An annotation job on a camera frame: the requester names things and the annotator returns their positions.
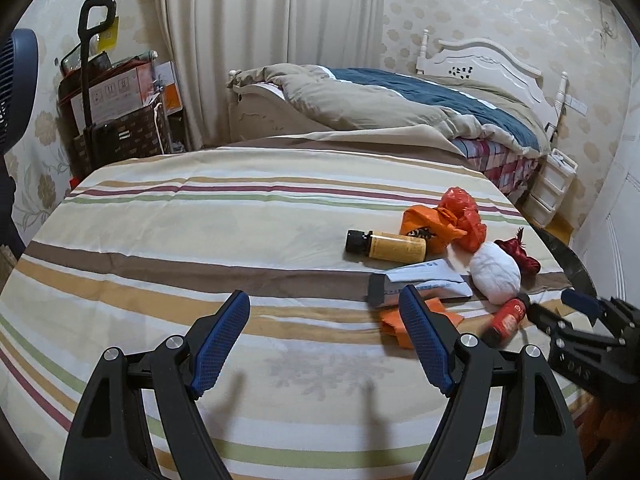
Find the small red bottle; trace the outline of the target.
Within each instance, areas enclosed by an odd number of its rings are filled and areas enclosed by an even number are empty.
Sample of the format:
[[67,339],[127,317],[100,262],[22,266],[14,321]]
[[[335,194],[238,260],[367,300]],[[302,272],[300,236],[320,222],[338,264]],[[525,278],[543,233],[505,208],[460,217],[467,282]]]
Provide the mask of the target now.
[[526,294],[518,294],[507,301],[485,327],[480,339],[490,348],[503,348],[520,328],[529,306],[530,299]]

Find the dark red wrapper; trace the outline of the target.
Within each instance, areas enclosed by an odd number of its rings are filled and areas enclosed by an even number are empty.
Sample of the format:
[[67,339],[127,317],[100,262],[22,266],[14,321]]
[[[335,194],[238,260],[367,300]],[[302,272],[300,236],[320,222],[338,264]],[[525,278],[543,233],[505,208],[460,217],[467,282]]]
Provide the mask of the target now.
[[495,244],[513,258],[521,271],[521,276],[532,278],[540,272],[541,264],[534,257],[527,255],[523,243],[523,234],[524,229],[519,228],[514,237],[508,240],[496,240]]

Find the white paper ball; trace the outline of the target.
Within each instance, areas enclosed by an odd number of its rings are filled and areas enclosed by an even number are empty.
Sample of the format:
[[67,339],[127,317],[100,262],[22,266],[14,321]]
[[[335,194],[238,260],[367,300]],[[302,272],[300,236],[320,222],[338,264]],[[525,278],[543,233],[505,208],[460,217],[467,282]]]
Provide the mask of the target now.
[[480,245],[469,262],[469,272],[477,290],[496,306],[502,306],[520,292],[518,265],[493,242]]

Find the silver white tube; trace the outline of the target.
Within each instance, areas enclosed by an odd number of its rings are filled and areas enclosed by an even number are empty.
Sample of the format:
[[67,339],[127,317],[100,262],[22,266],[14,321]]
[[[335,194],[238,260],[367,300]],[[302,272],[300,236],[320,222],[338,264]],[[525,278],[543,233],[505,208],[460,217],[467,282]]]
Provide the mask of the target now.
[[445,259],[400,266],[369,278],[367,303],[372,308],[391,307],[398,303],[406,286],[413,286],[423,298],[469,299],[469,284]]

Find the orange paper piece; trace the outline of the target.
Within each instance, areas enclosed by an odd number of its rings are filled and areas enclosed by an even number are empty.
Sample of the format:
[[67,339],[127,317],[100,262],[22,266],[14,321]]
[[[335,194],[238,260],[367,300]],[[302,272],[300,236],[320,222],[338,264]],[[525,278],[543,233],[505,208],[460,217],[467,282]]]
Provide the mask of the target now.
[[[448,311],[438,298],[425,300],[427,309],[433,313],[445,315],[454,327],[458,327],[464,317],[456,312]],[[400,316],[399,308],[387,309],[380,314],[381,332],[397,340],[400,348],[412,349],[413,344]]]

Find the yellow bottle black cap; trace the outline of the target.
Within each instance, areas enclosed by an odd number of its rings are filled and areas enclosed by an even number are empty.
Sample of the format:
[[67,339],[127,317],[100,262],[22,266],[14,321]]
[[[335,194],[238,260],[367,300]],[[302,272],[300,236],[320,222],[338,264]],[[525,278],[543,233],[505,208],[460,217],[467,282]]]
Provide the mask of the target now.
[[394,263],[420,263],[427,256],[426,240],[419,237],[349,230],[345,252],[374,260]]

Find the white door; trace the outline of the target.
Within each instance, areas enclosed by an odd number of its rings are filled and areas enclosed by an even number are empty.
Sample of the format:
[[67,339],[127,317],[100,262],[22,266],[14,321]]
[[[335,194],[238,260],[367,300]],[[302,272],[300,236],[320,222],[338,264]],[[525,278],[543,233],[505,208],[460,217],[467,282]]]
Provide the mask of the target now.
[[622,136],[593,208],[573,238],[597,293],[639,304],[639,127]]

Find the white plastic drawer unit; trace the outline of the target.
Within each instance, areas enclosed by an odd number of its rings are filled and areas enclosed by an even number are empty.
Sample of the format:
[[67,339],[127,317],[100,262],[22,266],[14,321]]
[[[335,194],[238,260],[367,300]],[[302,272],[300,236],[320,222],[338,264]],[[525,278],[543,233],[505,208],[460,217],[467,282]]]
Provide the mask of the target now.
[[578,163],[554,148],[540,167],[524,204],[524,212],[538,228],[545,228],[560,209],[572,185]]

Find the plaid bed sheet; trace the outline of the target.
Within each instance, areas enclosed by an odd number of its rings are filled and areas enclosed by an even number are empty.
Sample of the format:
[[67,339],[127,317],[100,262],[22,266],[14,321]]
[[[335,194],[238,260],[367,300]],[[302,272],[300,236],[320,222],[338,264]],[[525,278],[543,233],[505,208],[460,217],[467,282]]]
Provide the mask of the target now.
[[505,196],[524,192],[539,166],[538,159],[516,154],[496,142],[457,138],[452,144],[473,169],[484,174]]

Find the orange plastic bag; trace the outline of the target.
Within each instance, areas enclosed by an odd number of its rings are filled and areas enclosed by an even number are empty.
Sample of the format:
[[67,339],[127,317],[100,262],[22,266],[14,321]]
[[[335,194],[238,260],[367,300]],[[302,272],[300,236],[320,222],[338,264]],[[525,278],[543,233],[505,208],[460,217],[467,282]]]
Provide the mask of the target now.
[[440,255],[452,242],[465,237],[465,230],[459,229],[457,223],[457,217],[448,209],[416,205],[402,215],[399,234],[425,240],[427,255]]

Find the red plastic bag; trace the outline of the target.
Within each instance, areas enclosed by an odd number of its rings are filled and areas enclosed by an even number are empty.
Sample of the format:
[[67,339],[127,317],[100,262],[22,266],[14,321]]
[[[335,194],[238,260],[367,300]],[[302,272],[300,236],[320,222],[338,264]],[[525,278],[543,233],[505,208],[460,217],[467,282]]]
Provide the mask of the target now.
[[474,198],[463,188],[448,188],[442,196],[439,206],[448,210],[456,218],[456,227],[465,232],[457,240],[458,245],[467,252],[477,252],[485,243],[487,226],[480,218],[480,208]]

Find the striped bed sheet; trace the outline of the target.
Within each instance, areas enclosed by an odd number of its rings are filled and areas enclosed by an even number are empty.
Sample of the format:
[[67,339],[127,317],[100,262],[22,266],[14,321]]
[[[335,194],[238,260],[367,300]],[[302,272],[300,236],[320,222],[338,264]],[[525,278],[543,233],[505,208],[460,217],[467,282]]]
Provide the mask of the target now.
[[239,479],[405,479],[446,400],[368,307],[373,261],[349,230],[395,233],[404,211],[469,192],[491,240],[522,234],[551,309],[568,281],[537,233],[478,172],[389,148],[294,138],[130,160],[53,211],[1,294],[1,407],[50,478],[105,349],[156,348],[237,289],[252,313],[198,401]]

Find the white wooden headboard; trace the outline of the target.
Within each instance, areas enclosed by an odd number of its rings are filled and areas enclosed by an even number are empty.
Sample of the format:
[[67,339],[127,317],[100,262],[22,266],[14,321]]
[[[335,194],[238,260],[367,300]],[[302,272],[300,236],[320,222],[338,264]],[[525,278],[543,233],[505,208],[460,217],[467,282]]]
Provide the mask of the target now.
[[544,130],[556,133],[567,97],[570,78],[563,70],[554,101],[544,96],[544,73],[524,63],[497,41],[487,38],[437,39],[439,50],[428,55],[431,32],[424,29],[416,72],[423,76],[450,77],[478,81],[510,93],[526,104],[541,121]]

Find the patterned brown storage box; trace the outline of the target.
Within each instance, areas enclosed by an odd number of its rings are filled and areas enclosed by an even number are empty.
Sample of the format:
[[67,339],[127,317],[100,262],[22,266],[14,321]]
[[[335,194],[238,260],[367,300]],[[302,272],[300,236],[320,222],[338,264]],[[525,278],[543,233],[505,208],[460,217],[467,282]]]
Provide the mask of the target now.
[[161,99],[102,125],[85,128],[73,142],[85,176],[115,162],[171,153]]

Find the cardboard box with orange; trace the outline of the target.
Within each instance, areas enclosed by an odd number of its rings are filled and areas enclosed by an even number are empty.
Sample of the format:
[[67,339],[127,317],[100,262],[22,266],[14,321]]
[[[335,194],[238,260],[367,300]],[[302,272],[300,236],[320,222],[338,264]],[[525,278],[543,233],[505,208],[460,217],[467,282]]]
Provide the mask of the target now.
[[153,65],[138,65],[90,87],[92,121],[108,122],[135,112],[147,106],[154,96]]

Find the beige and blue quilt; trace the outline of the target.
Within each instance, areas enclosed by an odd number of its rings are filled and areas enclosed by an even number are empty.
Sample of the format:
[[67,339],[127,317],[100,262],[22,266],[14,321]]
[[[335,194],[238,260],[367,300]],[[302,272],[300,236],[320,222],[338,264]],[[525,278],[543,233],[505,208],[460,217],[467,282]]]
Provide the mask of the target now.
[[374,68],[279,63],[229,75],[228,87],[271,84],[296,112],[332,130],[424,127],[438,140],[489,140],[538,158],[551,143],[535,114],[510,94],[495,101],[424,78]]

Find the white orange small box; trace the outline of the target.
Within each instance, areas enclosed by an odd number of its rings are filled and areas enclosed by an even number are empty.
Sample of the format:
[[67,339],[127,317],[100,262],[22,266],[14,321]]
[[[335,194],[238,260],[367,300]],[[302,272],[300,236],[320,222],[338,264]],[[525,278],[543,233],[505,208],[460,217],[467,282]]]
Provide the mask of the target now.
[[178,87],[178,80],[174,63],[171,61],[154,65],[156,85],[162,90],[165,110],[168,115],[179,113],[183,110],[182,99]]

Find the blue fan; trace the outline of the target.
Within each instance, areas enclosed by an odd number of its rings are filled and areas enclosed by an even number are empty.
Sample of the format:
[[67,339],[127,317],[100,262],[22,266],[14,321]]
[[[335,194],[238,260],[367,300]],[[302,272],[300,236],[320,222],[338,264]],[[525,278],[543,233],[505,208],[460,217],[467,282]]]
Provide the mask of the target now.
[[12,218],[16,184],[4,156],[24,136],[34,106],[38,79],[38,42],[28,28],[14,29],[1,49],[1,245],[15,259],[25,244]]

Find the white curtain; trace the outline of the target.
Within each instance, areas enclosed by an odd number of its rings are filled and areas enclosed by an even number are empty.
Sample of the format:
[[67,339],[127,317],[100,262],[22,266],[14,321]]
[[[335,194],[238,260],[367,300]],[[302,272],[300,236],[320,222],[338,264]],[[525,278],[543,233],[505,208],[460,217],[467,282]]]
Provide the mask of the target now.
[[384,0],[155,0],[191,148],[229,139],[230,70],[269,64],[375,67]]

